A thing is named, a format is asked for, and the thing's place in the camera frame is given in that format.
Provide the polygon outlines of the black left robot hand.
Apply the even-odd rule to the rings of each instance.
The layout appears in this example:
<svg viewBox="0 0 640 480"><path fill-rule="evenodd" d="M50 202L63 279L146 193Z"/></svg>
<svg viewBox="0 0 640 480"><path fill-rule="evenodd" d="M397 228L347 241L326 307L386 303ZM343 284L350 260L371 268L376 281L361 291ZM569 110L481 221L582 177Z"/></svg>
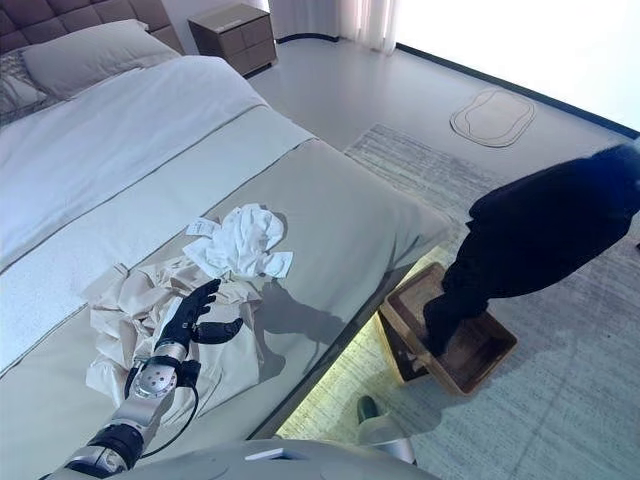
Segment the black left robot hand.
<svg viewBox="0 0 640 480"><path fill-rule="evenodd" d="M241 318L228 323L198 322L202 315L211 311L220 285L220 279L211 280L183 298L171 320L162 329L155 349L178 344L188 351L191 342L218 345L232 340L244 325Z"/></svg>

